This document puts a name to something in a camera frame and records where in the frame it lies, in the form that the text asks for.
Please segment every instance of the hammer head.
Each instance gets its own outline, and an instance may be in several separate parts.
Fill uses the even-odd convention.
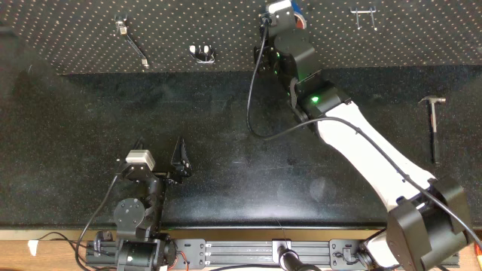
[[[420,100],[420,102],[429,101],[430,104],[435,104],[436,102],[444,103],[445,98],[437,97],[435,95],[427,96]]]

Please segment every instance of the pegboard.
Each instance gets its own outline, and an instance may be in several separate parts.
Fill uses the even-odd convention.
[[[320,68],[482,64],[482,2],[472,0],[297,0]],[[264,0],[7,0],[0,20],[12,26],[60,74],[143,72],[116,35],[115,14],[145,52],[146,72],[250,71],[260,43]],[[376,7],[360,29],[350,8]],[[196,64],[189,45],[211,45],[214,65]]]

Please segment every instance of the hammer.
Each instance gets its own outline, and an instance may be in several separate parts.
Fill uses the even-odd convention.
[[[445,98],[439,98],[434,95],[427,96],[420,100],[419,103],[423,101],[429,101],[430,109],[431,109],[431,116],[432,119],[432,158],[433,162],[436,166],[440,166],[440,153],[438,150],[438,139],[437,139],[437,119],[435,117],[435,103],[440,102],[444,103]]]

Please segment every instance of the black countertop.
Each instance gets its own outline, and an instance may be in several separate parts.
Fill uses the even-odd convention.
[[[54,76],[18,59],[1,71],[0,227],[80,228],[102,200],[116,159],[143,136],[165,169],[178,136],[194,175],[168,188],[166,228],[356,227],[384,225],[383,204],[363,177],[309,129],[271,142],[245,124],[250,72]],[[368,121],[415,164],[466,190],[482,226],[482,68],[437,66],[332,69]],[[437,107],[442,166],[430,161],[424,96]],[[294,125],[274,78],[257,79],[252,119],[261,133]],[[120,182],[94,227],[114,226]]]

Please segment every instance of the hammer handle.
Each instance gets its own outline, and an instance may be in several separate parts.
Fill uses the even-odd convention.
[[[434,164],[436,166],[440,166],[440,151],[438,148],[437,132],[432,133],[432,156],[433,156]]]

